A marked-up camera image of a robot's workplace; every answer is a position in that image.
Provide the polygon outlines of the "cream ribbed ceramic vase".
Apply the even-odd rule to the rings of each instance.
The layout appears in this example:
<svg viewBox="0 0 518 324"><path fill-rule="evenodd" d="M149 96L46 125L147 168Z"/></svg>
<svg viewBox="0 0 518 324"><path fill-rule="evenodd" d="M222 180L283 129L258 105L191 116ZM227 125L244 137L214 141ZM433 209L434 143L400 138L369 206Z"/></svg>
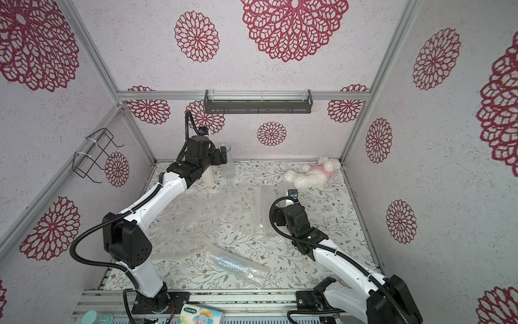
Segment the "cream ribbed ceramic vase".
<svg viewBox="0 0 518 324"><path fill-rule="evenodd" d="M202 174L202 179L207 186L215 185L214 172L211 167L208 167Z"/></svg>

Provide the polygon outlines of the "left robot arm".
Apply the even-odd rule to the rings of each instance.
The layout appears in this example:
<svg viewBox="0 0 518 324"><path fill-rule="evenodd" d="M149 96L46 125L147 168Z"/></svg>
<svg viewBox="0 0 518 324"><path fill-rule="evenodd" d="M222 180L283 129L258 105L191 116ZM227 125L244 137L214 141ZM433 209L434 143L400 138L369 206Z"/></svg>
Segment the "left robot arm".
<svg viewBox="0 0 518 324"><path fill-rule="evenodd" d="M164 286L151 262L148 228L166 206L201 179L210 166L226 164L229 154L226 146L216 147L208 137L196 135L187 139L180 157L143 197L122 212L120 219L116 220L113 213L105 216L105 221L112 221L103 228L105 250L146 298L156 297Z"/></svg>

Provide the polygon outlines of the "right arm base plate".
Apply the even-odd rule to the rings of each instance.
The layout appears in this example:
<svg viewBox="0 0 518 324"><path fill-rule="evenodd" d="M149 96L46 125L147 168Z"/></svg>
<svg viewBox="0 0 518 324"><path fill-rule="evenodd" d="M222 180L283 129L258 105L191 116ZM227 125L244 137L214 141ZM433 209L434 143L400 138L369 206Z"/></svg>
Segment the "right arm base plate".
<svg viewBox="0 0 518 324"><path fill-rule="evenodd" d="M343 310L331 306L323 293L312 290L300 290L295 293L297 309L307 312L343 312Z"/></svg>

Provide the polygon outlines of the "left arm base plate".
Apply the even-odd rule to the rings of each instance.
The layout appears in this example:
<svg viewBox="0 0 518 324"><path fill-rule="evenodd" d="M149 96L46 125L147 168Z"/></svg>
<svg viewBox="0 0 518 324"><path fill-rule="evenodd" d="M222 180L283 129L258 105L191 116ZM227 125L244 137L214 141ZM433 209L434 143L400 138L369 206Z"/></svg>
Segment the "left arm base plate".
<svg viewBox="0 0 518 324"><path fill-rule="evenodd" d="M132 303L132 313L135 315L146 314L180 314L185 304L189 303L189 292L160 292L156 297L149 298L136 293L136 299Z"/></svg>

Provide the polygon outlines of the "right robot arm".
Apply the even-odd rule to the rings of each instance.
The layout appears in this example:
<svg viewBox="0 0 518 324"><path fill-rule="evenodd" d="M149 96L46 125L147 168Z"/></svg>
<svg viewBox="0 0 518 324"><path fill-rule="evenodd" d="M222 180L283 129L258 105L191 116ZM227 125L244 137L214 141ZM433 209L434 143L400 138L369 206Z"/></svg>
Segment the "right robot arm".
<svg viewBox="0 0 518 324"><path fill-rule="evenodd" d="M386 277L359 264L319 229L310 225L305 208L295 203L278 207L268 219L276 233L314 262L345 282L327 278L314 288L321 313L347 313L363 323L422 323L423 317L407 284L397 275Z"/></svg>

